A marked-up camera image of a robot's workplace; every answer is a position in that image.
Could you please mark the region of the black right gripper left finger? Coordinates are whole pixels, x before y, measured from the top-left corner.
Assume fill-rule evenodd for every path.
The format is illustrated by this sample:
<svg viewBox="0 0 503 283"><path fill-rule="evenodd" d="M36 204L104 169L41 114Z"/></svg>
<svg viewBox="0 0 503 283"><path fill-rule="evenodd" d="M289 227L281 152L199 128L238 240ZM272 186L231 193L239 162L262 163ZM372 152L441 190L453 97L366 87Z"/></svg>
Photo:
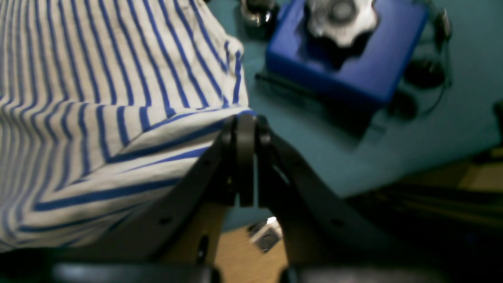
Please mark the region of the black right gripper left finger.
<svg viewBox="0 0 503 283"><path fill-rule="evenodd" d="M142 215L97 242L71 250L72 261L213 262L228 206L238 117L175 188Z"/></svg>

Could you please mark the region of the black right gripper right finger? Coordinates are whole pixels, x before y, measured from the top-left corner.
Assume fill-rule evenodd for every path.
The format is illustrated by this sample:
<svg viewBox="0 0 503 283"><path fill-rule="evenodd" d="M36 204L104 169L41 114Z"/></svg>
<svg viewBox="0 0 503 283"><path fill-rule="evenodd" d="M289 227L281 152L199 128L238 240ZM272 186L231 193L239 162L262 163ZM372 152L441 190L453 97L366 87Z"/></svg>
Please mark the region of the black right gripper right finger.
<svg viewBox="0 0 503 283"><path fill-rule="evenodd" d="M336 196L265 118L238 118L238 189L277 217L293 265L388 263L397 242Z"/></svg>

